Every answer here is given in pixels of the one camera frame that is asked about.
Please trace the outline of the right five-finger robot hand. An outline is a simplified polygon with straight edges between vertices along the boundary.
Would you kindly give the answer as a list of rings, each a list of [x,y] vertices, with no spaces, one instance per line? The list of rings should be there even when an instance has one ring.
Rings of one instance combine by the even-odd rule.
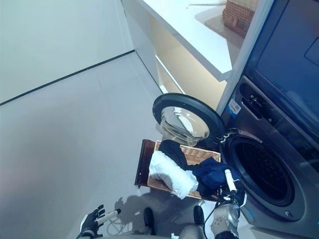
[[[227,184],[221,189],[217,206],[232,204],[243,207],[247,201],[247,194],[241,180],[234,179],[230,169],[225,169],[224,174]]]

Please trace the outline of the left five-finger robot hand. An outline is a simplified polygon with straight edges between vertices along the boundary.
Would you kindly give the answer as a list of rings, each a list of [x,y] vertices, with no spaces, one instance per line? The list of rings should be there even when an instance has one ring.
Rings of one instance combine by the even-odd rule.
[[[115,209],[106,213],[104,205],[99,205],[93,212],[86,214],[80,225],[80,233],[77,239],[99,239],[103,235],[98,233],[99,228],[109,219],[121,213],[121,209]]]

